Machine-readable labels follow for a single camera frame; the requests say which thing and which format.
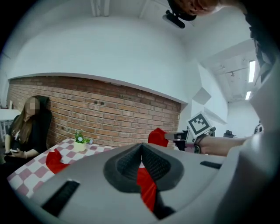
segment black cap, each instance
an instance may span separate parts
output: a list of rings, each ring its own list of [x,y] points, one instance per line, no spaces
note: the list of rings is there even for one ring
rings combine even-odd
[[[179,5],[176,4],[174,0],[167,0],[167,1],[173,13],[179,18],[186,21],[192,21],[196,18],[196,16],[192,16],[187,14],[186,12],[182,12],[182,9],[179,7]]]

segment ceiling light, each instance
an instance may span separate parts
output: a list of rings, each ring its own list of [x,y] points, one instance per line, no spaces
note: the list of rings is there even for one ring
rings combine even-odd
[[[251,61],[250,62],[249,82],[253,82],[254,81],[255,66],[256,66],[256,62],[255,61]]]
[[[251,95],[251,91],[248,91],[248,92],[247,92],[247,94],[246,94],[246,98],[245,98],[245,100],[249,100],[250,95]]]

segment crumpled red cloth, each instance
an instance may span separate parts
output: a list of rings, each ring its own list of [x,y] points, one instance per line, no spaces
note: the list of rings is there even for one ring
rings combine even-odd
[[[163,147],[167,147],[168,140],[165,139],[166,132],[160,128],[155,129],[149,134],[148,143],[153,143]],[[49,152],[46,159],[46,165],[54,174],[59,173],[70,164],[60,162],[62,156],[55,149],[54,152]],[[148,173],[146,168],[139,168],[137,173],[137,185],[141,187],[141,198],[146,206],[154,211],[154,203],[157,186]]]
[[[54,174],[59,173],[64,168],[70,165],[70,164],[65,164],[60,162],[61,158],[62,156],[57,149],[55,149],[54,152],[49,152],[47,155],[47,159],[45,163],[47,167],[50,169],[50,171],[53,172]]]

